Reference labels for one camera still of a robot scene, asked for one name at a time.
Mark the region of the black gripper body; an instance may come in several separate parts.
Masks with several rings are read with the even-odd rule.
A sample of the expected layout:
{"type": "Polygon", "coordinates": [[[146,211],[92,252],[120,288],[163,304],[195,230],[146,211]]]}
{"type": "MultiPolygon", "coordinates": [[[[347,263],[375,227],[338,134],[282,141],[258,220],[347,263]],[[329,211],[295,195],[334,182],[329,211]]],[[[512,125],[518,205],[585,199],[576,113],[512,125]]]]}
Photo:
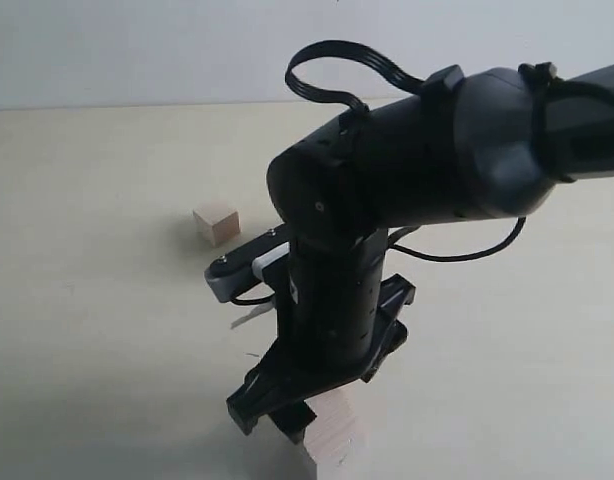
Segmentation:
{"type": "Polygon", "coordinates": [[[277,338],[227,400],[249,435],[263,416],[340,386],[369,382],[407,339],[399,321],[415,287],[382,277],[387,241],[366,238],[342,252],[323,252],[294,239],[272,281],[277,338]]]}

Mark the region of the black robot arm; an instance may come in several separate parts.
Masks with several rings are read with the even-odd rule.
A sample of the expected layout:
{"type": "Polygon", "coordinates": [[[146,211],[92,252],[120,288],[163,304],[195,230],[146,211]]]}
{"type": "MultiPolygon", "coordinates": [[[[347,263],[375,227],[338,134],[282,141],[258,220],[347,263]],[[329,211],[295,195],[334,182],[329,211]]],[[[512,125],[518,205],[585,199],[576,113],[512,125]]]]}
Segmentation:
{"type": "Polygon", "coordinates": [[[269,286],[277,337],[227,400],[299,442],[307,400],[369,381],[407,339],[414,286],[384,277],[399,239],[434,224],[524,221],[560,183],[614,177],[614,65],[563,80],[550,63],[433,74],[420,93],[337,118],[270,163],[289,228],[269,286]]]}

